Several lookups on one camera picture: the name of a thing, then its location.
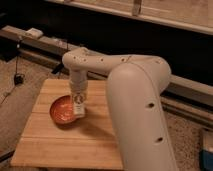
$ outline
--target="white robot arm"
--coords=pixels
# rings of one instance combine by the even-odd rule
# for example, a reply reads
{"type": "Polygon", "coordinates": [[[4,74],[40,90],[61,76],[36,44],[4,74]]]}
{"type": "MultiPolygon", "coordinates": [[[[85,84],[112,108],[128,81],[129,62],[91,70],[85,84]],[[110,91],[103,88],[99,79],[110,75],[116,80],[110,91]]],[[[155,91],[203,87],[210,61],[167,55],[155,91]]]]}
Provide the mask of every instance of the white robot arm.
{"type": "Polygon", "coordinates": [[[63,56],[73,94],[87,88],[87,71],[108,75],[110,117],[125,171],[177,171],[159,94],[171,71],[165,60],[145,55],[87,56],[80,48],[63,56]]]}

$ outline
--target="black cable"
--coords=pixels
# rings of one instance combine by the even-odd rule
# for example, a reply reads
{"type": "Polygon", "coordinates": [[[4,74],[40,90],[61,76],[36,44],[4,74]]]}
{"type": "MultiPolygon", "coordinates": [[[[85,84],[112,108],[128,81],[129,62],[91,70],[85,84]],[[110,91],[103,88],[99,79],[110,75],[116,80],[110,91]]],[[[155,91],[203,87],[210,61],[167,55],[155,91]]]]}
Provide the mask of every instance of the black cable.
{"type": "Polygon", "coordinates": [[[7,159],[9,159],[10,157],[12,157],[14,152],[15,151],[11,151],[11,152],[9,152],[7,154],[4,154],[3,156],[0,156],[0,163],[5,161],[5,160],[7,160],[7,159]]]}
{"type": "MultiPolygon", "coordinates": [[[[19,37],[17,49],[20,49],[21,43],[22,43],[22,37],[19,37]]],[[[18,58],[19,58],[19,55],[17,55],[17,57],[16,57],[15,75],[13,77],[15,86],[19,85],[19,84],[23,84],[24,77],[25,77],[24,74],[18,73],[18,58]]]]}
{"type": "Polygon", "coordinates": [[[10,92],[5,92],[5,93],[4,93],[4,98],[3,98],[3,100],[2,100],[1,103],[0,103],[0,107],[3,105],[3,103],[4,103],[4,101],[7,99],[7,97],[10,96],[10,95],[12,94],[12,92],[13,92],[13,90],[14,90],[15,88],[16,88],[16,87],[14,86],[14,87],[12,88],[12,90],[10,90],[10,92]]]}

